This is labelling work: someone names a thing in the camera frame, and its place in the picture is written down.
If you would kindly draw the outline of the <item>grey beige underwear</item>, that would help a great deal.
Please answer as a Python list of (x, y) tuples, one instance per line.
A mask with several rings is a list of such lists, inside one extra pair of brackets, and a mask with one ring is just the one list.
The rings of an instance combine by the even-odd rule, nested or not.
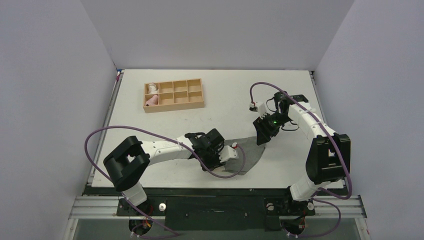
[(226, 161), (226, 164), (224, 165), (224, 172), (227, 173), (237, 173), (239, 170), (241, 170), (238, 174), (239, 175), (245, 175), (250, 171), (261, 159), (265, 149), (266, 144), (257, 145), (257, 137), (256, 136), (250, 136), (245, 138), (236, 138), (236, 139), (227, 139), (224, 141), (225, 145), (231, 145), (234, 143), (237, 143), (241, 146), (241, 148), (244, 150), (245, 153), (245, 163), (242, 167), (243, 163), (243, 153), (242, 151), (237, 148), (237, 159), (229, 159)]

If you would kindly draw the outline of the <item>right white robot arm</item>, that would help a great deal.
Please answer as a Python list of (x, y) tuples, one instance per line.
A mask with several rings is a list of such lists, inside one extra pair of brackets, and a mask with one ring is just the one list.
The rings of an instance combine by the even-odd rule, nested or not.
[(287, 96), (274, 94), (275, 110), (269, 113), (263, 102), (252, 101), (249, 110), (257, 112), (253, 121), (256, 144), (268, 143), (285, 126), (294, 123), (311, 142), (305, 162), (305, 173), (289, 187), (290, 195), (282, 199), (283, 209), (294, 214), (302, 207), (302, 201), (333, 182), (346, 179), (350, 173), (351, 140), (330, 128), (311, 108), (309, 100), (302, 94)]

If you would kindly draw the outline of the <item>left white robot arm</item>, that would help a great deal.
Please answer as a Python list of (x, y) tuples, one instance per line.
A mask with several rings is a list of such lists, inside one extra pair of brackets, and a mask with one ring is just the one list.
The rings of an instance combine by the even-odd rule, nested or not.
[(143, 215), (149, 210), (149, 201), (139, 180), (146, 168), (165, 161), (195, 157), (203, 162), (203, 171), (212, 171), (225, 165), (229, 159), (238, 158), (238, 153), (232, 146), (225, 145), (223, 136), (215, 128), (208, 133), (187, 133), (173, 141), (140, 141), (133, 135), (107, 155), (103, 165), (115, 190), (129, 200), (129, 208), (136, 215)]

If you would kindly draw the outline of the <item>wooden compartment tray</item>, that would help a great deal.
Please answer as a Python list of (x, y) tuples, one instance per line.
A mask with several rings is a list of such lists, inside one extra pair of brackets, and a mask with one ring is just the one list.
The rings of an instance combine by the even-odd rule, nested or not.
[[(205, 106), (202, 79), (181, 79), (155, 83), (158, 94), (148, 94), (148, 84), (144, 85), (143, 110), (145, 113), (159, 113), (199, 109)], [(158, 105), (145, 106), (146, 100), (153, 95), (158, 95)]]

